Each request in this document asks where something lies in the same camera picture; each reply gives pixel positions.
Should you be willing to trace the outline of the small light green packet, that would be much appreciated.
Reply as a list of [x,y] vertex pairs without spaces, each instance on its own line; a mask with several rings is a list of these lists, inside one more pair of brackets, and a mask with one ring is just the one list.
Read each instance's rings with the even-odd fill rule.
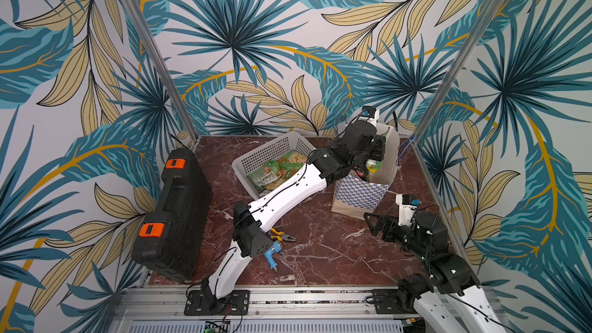
[[374,174],[377,170],[382,167],[382,161],[377,160],[367,160],[365,163],[365,168],[368,172]]

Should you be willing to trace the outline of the checkered paper bag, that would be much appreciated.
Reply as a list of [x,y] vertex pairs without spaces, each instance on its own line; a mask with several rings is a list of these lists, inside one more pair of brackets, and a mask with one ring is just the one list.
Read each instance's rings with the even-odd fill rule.
[[398,163],[400,135],[394,126],[378,123],[378,134],[384,135],[385,158],[376,172],[368,172],[368,181],[355,171],[335,183],[331,211],[348,217],[364,219],[379,206],[400,170]]

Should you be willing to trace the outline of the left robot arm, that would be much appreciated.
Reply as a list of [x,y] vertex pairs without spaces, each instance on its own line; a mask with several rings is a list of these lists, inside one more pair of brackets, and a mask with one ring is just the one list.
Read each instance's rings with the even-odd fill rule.
[[274,255],[282,246],[269,231],[302,201],[347,177],[351,171],[364,169],[369,160],[382,160],[389,134],[388,126],[356,120],[343,134],[312,151],[303,167],[277,189],[249,204],[237,203],[230,246],[217,270],[200,286],[206,306],[213,309],[221,305],[257,257],[265,257],[275,271],[278,264]]

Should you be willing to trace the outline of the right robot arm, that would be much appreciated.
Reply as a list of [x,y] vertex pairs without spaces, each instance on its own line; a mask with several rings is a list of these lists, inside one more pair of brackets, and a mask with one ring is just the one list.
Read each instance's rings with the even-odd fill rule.
[[375,289],[365,300],[379,315],[419,315],[434,332],[512,332],[492,308],[468,262],[450,251],[447,227],[438,215],[415,211],[409,220],[365,213],[373,236],[398,244],[419,259],[422,274]]

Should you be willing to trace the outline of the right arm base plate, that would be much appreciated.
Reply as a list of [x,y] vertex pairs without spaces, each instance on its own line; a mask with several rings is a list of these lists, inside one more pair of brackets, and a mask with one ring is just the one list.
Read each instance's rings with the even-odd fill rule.
[[407,295],[399,289],[374,289],[369,303],[374,305],[378,315],[411,314],[414,312],[408,304]]

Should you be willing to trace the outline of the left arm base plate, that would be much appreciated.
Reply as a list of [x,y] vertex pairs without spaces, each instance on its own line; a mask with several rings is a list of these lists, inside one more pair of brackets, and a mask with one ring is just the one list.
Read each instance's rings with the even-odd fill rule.
[[228,296],[215,299],[202,290],[188,292],[185,316],[237,316],[248,314],[251,292],[249,290],[234,290]]

